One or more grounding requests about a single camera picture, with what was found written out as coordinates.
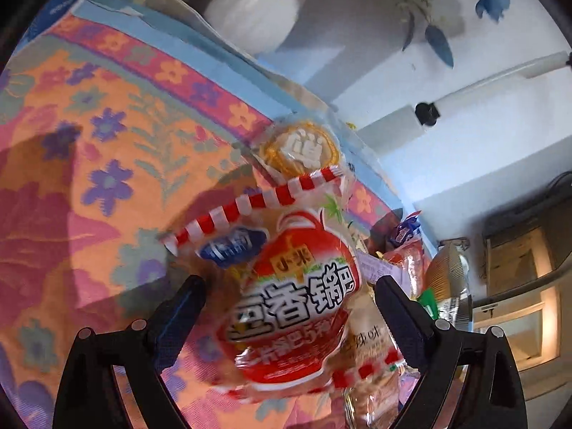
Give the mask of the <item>yellow packaged bread snack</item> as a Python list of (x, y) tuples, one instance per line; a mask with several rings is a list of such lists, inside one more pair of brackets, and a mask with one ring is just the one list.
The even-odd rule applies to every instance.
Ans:
[(372, 286), (360, 290), (351, 306), (347, 343), (357, 381), (343, 393), (346, 423), (349, 428), (388, 428), (399, 413), (401, 356)]

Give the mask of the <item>blue red chip bag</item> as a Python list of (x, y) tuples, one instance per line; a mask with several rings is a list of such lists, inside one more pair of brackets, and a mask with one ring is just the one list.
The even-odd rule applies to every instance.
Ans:
[(392, 229), (388, 236), (388, 241), (394, 249), (401, 247), (403, 244), (420, 234), (420, 215), (421, 211), (415, 211), (405, 217), (399, 225)]

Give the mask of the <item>floral orange pink tablecloth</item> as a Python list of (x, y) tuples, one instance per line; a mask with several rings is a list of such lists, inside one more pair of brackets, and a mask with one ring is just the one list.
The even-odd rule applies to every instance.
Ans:
[(246, 149), (300, 104), (208, 39), (82, 0), (1, 76), (1, 390), (49, 428), (77, 332), (183, 283), (160, 237), (271, 185)]

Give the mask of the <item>white ceramic vase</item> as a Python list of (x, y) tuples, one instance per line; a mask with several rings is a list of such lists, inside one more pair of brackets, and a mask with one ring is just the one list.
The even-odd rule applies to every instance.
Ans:
[(282, 45), (300, 9), (300, 0), (211, 0), (204, 18), (226, 42), (256, 56)]

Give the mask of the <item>white pipe with black clamp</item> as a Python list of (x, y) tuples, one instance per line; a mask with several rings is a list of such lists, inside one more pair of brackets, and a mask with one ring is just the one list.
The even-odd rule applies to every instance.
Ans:
[(415, 107), (406, 105), (358, 129), (357, 136), (378, 157), (382, 157), (425, 135), (439, 120), (452, 116), (468, 105), (503, 93), (525, 80), (570, 67), (571, 54), (566, 51), (529, 60), (433, 102), (419, 102)]

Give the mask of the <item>clear bag small round crackers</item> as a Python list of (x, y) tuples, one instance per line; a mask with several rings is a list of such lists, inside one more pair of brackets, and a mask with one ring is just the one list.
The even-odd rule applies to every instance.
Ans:
[(277, 182), (344, 163), (331, 130), (303, 118), (285, 117), (262, 130), (251, 142), (257, 161)]

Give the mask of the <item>red white striped snack bag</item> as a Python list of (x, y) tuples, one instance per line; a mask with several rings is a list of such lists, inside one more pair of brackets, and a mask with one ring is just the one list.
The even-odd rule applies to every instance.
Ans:
[(334, 382), (361, 288), (343, 219), (340, 165), (242, 195), (163, 238), (210, 287), (202, 322), (222, 357), (215, 384), (234, 398), (296, 396)]

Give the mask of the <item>red caramel biscuit pack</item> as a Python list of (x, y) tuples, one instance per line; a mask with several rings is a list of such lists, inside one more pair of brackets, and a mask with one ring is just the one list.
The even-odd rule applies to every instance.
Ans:
[(401, 268), (410, 287), (409, 296), (417, 298), (425, 289), (425, 254), (423, 242), (413, 238), (383, 255), (384, 260)]

